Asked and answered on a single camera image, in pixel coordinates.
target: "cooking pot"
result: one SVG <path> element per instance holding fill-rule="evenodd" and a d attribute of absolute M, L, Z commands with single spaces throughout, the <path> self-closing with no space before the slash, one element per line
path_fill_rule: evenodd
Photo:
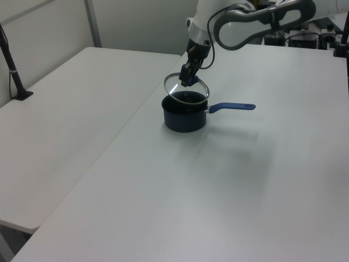
<path fill-rule="evenodd" d="M 200 94 L 190 91 L 176 92 L 172 96 L 187 96 L 193 102 L 201 100 L 201 98 L 197 98 Z M 204 127 L 206 114 L 213 114 L 221 109 L 253 110 L 256 108 L 252 104 L 236 103 L 219 103 L 208 106 L 208 101 L 200 104 L 186 104 L 180 102 L 179 99 L 174 99 L 172 96 L 166 96 L 161 103 L 164 109 L 165 124 L 171 130 L 181 133 L 193 132 Z"/>

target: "black cable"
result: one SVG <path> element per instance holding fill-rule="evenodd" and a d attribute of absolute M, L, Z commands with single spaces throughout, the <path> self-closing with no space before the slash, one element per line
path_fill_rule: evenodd
<path fill-rule="evenodd" d="M 290 37 L 285 38 L 285 41 L 290 40 L 291 38 L 294 38 L 294 37 L 300 37 L 300 36 L 308 35 L 308 34 L 315 34 L 315 35 L 318 36 L 318 38 L 320 37 L 320 34 L 315 33 L 315 32 L 314 33 L 300 33 L 300 34 L 294 34 L 294 35 L 292 35 Z"/>
<path fill-rule="evenodd" d="M 9 92 L 10 92 L 10 98 L 12 100 L 13 98 L 12 98 L 12 94 L 11 94 L 11 72 L 9 72 Z"/>
<path fill-rule="evenodd" d="M 229 7 L 225 7 L 225 8 L 222 8 L 220 9 L 219 11 L 217 11 L 216 13 L 214 13 L 207 21 L 207 32 L 208 32 L 208 37 L 209 37 L 209 41 L 211 42 L 211 45 L 212 45 L 212 61 L 211 61 L 211 64 L 209 64 L 209 66 L 207 67 L 201 67 L 199 69 L 202 69 L 202 70 L 205 70 L 205 69 L 208 69 L 210 68 L 213 63 L 214 63 L 214 60 L 215 60 L 215 50 L 214 50 L 214 44 L 213 44 L 213 39 L 212 39 L 212 36 L 211 36 L 211 32 L 209 30 L 209 23 L 211 22 L 211 20 L 216 16 L 218 15 L 219 13 L 227 10 Z M 255 11 L 249 11 L 249 10 L 243 10 L 243 12 L 249 12 L 249 13 L 253 13 Z"/>

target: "equipment in background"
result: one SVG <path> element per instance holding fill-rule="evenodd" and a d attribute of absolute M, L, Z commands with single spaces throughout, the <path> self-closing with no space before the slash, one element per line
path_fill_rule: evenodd
<path fill-rule="evenodd" d="M 285 32 L 278 31 L 272 34 L 266 34 L 264 36 L 264 44 L 265 45 L 273 45 L 273 46 L 285 46 Z"/>
<path fill-rule="evenodd" d="M 289 47 L 316 49 L 318 36 L 310 31 L 291 30 L 288 38 Z"/>
<path fill-rule="evenodd" d="M 336 34 L 343 34 L 343 30 L 340 29 L 330 18 L 324 17 L 312 21 L 320 29 L 328 29 L 329 25 L 333 25 L 333 30 Z"/>
<path fill-rule="evenodd" d="M 330 43 L 330 47 L 334 48 L 336 41 L 336 33 L 333 30 L 334 25 L 332 23 L 328 24 L 326 29 L 320 31 L 320 36 L 318 39 L 318 49 L 327 50 L 327 45 Z"/>

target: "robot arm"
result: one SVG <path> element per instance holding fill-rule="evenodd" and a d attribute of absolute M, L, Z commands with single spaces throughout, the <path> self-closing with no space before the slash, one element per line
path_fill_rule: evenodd
<path fill-rule="evenodd" d="M 195 17 L 187 21 L 190 39 L 186 49 L 188 61 L 182 66 L 179 76 L 182 85 L 190 85 L 190 80 L 201 69 L 214 41 L 224 49 L 237 50 L 265 34 L 349 11 L 347 0 L 273 2 L 275 4 L 270 7 L 255 11 L 246 0 L 199 0 Z"/>

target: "white wall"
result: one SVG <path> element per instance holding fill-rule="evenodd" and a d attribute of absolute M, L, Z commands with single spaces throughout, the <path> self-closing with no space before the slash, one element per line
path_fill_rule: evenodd
<path fill-rule="evenodd" d="M 83 0 L 55 0 L 3 28 L 25 88 L 93 46 Z M 0 52 L 0 107 L 9 100 L 8 67 Z"/>
<path fill-rule="evenodd" d="M 102 47 L 182 55 L 197 0 L 93 0 Z"/>

